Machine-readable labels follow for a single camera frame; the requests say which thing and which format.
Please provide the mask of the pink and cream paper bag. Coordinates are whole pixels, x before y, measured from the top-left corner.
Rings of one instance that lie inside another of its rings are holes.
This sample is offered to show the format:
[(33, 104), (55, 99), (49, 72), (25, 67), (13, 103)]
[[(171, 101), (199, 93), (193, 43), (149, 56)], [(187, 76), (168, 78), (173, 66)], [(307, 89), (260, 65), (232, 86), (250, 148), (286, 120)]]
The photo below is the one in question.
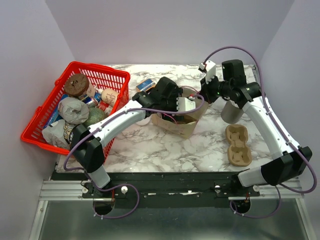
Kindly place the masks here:
[(151, 122), (173, 134), (176, 134), (182, 138), (188, 139), (194, 132), (199, 120), (206, 113), (209, 104), (205, 101), (204, 104), (195, 112), (174, 115), (173, 121), (170, 117), (163, 115), (162, 113), (156, 113), (151, 115)]

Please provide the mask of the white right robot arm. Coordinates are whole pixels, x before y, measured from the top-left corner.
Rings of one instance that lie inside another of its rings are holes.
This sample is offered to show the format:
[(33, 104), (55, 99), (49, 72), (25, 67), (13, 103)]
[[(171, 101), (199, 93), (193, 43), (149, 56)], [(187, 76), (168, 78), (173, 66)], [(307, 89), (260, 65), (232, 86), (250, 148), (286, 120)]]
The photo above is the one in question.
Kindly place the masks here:
[(271, 116), (272, 108), (263, 97), (261, 86), (257, 82), (247, 82), (243, 62), (224, 61), (222, 81), (216, 76), (213, 61), (201, 63), (199, 70), (205, 74), (200, 81), (200, 95), (205, 101), (210, 104), (218, 98), (233, 101), (253, 121), (272, 157), (264, 165), (237, 173), (230, 183), (230, 191), (241, 196), (253, 185), (276, 186), (301, 175), (312, 157), (311, 149), (301, 147), (281, 123), (275, 124), (277, 117)]

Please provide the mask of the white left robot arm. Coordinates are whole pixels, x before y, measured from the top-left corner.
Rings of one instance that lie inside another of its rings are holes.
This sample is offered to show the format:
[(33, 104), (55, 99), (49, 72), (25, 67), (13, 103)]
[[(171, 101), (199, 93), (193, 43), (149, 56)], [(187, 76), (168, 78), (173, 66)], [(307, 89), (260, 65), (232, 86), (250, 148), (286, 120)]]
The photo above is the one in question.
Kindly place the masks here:
[(89, 127), (78, 125), (72, 130), (70, 154), (93, 180), (93, 191), (101, 198), (111, 191), (110, 176), (104, 170), (104, 149), (119, 133), (144, 120), (156, 111), (177, 112), (183, 89), (171, 79), (162, 77), (155, 87), (137, 92), (126, 105), (109, 117)]

